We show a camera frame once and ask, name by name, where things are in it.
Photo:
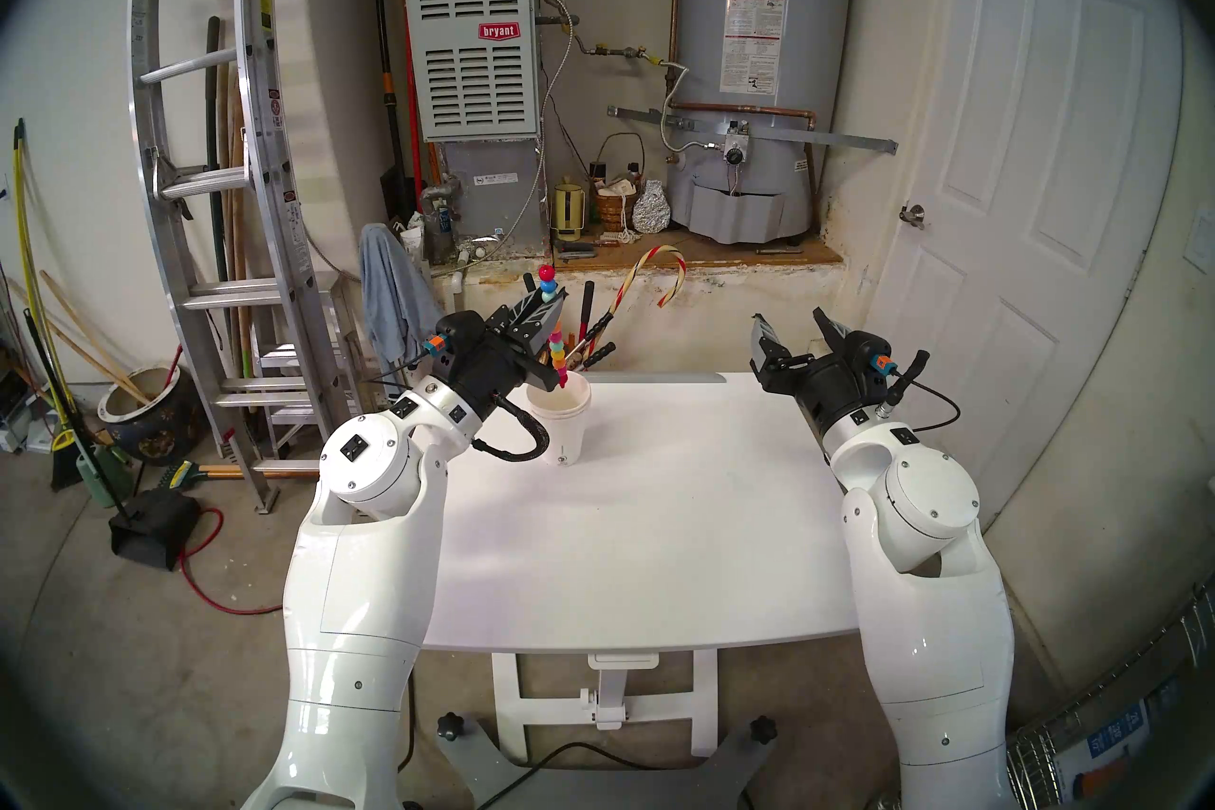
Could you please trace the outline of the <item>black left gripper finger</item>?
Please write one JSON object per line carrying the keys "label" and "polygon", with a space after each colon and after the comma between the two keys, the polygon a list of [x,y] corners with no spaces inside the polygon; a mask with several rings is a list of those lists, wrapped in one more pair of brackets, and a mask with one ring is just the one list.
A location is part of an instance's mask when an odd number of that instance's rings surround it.
{"label": "black left gripper finger", "polygon": [[514,305],[503,304],[488,318],[488,330],[514,341],[531,341],[546,333],[547,304],[543,296],[525,296]]}
{"label": "black left gripper finger", "polygon": [[535,291],[531,308],[531,328],[535,352],[539,352],[539,342],[549,352],[549,364],[554,368],[566,367],[566,347],[561,332],[561,315],[567,291]]}

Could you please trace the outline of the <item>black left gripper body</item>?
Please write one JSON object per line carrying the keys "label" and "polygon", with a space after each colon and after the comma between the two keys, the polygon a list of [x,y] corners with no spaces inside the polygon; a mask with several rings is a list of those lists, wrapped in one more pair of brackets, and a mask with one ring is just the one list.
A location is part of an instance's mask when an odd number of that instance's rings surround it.
{"label": "black left gripper body", "polygon": [[[453,391],[481,420],[488,419],[522,383],[554,391],[560,383],[556,368],[538,361],[533,340],[514,341],[488,330],[479,313],[451,313],[440,318],[435,335],[443,349],[435,357],[431,375]],[[544,349],[543,341],[539,342]]]}

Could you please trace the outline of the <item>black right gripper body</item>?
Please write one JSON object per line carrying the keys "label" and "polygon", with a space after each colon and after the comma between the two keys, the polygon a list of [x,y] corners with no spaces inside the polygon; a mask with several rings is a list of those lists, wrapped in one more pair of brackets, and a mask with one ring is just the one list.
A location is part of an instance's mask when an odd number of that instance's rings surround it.
{"label": "black right gripper body", "polygon": [[887,378],[874,361],[891,357],[889,342],[872,333],[850,330],[842,346],[827,346],[820,357],[795,356],[780,367],[759,370],[768,393],[793,398],[818,435],[864,407],[887,397]]}

